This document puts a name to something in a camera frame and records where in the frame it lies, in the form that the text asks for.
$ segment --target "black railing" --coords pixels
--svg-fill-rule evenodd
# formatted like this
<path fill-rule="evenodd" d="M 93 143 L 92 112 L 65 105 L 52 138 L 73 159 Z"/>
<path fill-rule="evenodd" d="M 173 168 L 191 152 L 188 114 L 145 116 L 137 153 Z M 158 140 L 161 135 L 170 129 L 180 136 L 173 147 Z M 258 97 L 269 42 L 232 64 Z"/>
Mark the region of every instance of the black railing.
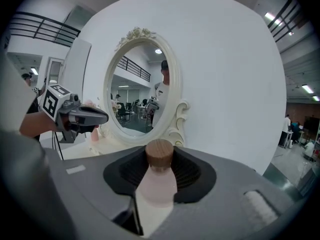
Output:
<path fill-rule="evenodd" d="M 150 74 L 126 56 L 123 56 L 120 59 L 117 66 L 142 78 L 143 80 L 150 82 Z"/>
<path fill-rule="evenodd" d="M 29 37 L 71 47 L 80 30 L 54 19 L 17 11 L 10 21 L 13 36 Z"/>
<path fill-rule="evenodd" d="M 294 2 L 294 0 L 287 0 L 274 19 L 268 24 L 268 28 L 277 43 L 286 35 L 293 35 L 293 30 L 296 27 L 301 28 L 307 21 L 308 19 L 305 18 L 298 2 Z"/>

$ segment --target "mirror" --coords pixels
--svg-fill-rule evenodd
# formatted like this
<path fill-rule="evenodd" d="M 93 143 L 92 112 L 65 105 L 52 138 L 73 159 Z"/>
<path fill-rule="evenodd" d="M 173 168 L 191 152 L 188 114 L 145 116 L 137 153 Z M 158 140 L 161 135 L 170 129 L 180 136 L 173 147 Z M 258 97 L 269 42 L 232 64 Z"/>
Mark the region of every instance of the mirror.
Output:
<path fill-rule="evenodd" d="M 139 42 L 120 57 L 109 97 L 118 127 L 130 136 L 152 131 L 165 109 L 169 83 L 168 62 L 154 44 Z"/>

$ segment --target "pink bottle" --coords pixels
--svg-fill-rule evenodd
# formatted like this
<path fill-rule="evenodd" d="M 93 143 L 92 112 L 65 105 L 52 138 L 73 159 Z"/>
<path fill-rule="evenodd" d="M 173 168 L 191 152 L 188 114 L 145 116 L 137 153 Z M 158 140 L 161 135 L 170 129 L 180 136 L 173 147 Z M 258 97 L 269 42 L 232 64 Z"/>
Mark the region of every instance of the pink bottle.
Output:
<path fill-rule="evenodd" d="M 143 236 L 149 237 L 172 211 L 177 181 L 171 169 L 174 148 L 169 141 L 153 140 L 145 153 L 149 168 L 135 191 L 135 200 Z"/>
<path fill-rule="evenodd" d="M 94 104 L 90 99 L 86 100 L 84 104 L 89 107 L 93 107 L 93 108 L 96 107 L 96 104 Z M 98 140 L 99 140 L 98 131 L 97 131 L 97 128 L 94 128 L 93 131 L 91 132 L 91 141 L 97 142 Z"/>

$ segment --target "bottle holder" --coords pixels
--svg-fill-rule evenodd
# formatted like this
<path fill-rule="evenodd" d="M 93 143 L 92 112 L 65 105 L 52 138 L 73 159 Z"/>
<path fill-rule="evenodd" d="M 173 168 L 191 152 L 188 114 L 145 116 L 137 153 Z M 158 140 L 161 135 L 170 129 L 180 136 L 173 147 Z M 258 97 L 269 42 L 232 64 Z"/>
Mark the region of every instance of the bottle holder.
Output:
<path fill-rule="evenodd" d="M 145 148 L 141 147 L 104 169 L 104 181 L 115 193 L 134 198 L 135 191 L 149 167 Z M 176 147 L 171 169 L 177 184 L 177 193 L 173 198 L 175 203 L 198 202 L 216 183 L 217 174 L 210 164 Z"/>

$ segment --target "black cap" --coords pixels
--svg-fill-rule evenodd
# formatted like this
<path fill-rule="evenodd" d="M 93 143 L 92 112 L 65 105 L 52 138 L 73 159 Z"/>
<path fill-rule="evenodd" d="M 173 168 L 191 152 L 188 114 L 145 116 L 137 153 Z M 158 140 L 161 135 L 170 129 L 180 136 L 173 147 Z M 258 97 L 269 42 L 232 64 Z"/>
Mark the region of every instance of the black cap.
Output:
<path fill-rule="evenodd" d="M 161 69 L 162 70 L 168 70 L 169 69 L 168 62 L 166 60 L 161 62 Z"/>
<path fill-rule="evenodd" d="M 22 77 L 24 80 L 26 80 L 27 78 L 30 78 L 30 79 L 31 79 L 32 75 L 31 75 L 31 74 L 28 74 L 28 73 L 24 73 L 24 74 L 21 75 L 21 77 Z"/>

